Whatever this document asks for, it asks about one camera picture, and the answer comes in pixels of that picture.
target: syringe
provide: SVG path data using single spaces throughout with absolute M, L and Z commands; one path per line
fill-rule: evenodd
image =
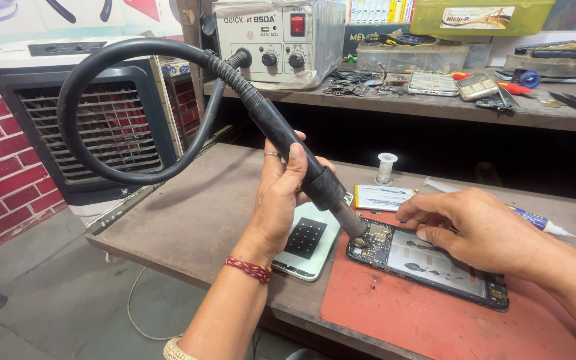
M 450 185 L 446 185 L 444 183 L 439 183 L 437 181 L 430 180 L 430 176 L 428 176 L 426 178 L 426 180 L 424 180 L 424 186 L 425 185 L 430 185 L 430 186 L 436 188 L 437 190 L 443 191 L 445 193 L 458 192 L 459 191 L 459 189 L 453 188 Z M 573 238 L 576 238 L 575 235 L 572 235 L 571 233 L 565 231 L 561 226 L 557 226 L 557 225 L 553 224 L 552 221 L 550 221 L 544 217 L 540 217 L 537 214 L 529 213 L 526 210 L 522 210 L 520 208 L 516 208 L 516 207 L 508 205 L 508 204 L 506 204 L 506 206 L 508 208 L 512 209 L 517 214 L 524 217 L 524 219 L 528 220 L 532 225 L 534 225 L 537 229 L 539 229 L 541 231 L 545 231 L 546 233 L 550 233 L 550 234 L 554 234 L 554 235 L 572 236 Z

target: solder wire spool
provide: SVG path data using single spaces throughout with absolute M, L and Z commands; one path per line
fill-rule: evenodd
M 374 182 L 377 185 L 388 186 L 392 183 L 390 173 L 392 173 L 392 164 L 397 160 L 397 156 L 389 152 L 382 152 L 377 157 L 380 161 L 379 173 L 377 173 L 377 177 L 374 178 Z

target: smartphone motherboard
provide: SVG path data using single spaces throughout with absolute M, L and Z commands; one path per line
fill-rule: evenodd
M 423 286 L 496 311 L 508 310 L 504 276 L 477 270 L 446 250 L 420 240 L 414 231 L 362 219 L 365 247 L 349 241 L 346 257 Z

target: red power switch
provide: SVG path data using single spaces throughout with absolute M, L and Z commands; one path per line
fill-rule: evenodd
M 290 16 L 290 35 L 293 37 L 303 37 L 305 36 L 304 25 L 305 25 L 304 14 L 291 14 Z

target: hand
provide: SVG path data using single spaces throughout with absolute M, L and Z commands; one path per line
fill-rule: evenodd
M 295 133 L 300 139 L 306 139 L 304 133 L 300 131 Z M 277 152 L 268 139 L 264 151 Z M 330 161 L 318 156 L 316 158 L 320 164 L 337 172 Z M 290 235 L 295 207 L 310 201 L 308 196 L 300 191 L 306 169 L 308 169 L 306 153 L 299 143 L 291 145 L 286 165 L 277 156 L 264 156 L 264 167 L 261 170 L 252 217 L 240 240 L 253 248 L 252 251 L 257 254 L 254 257 L 260 261 L 260 265 L 268 259 L 271 261 L 275 255 L 284 250 Z
M 421 240 L 444 248 L 475 268 L 524 279 L 534 271 L 535 258 L 558 243 L 477 188 L 414 195 L 399 207 L 396 218 L 407 218 L 407 229 L 416 229 L 426 219 L 426 226 L 417 232 Z

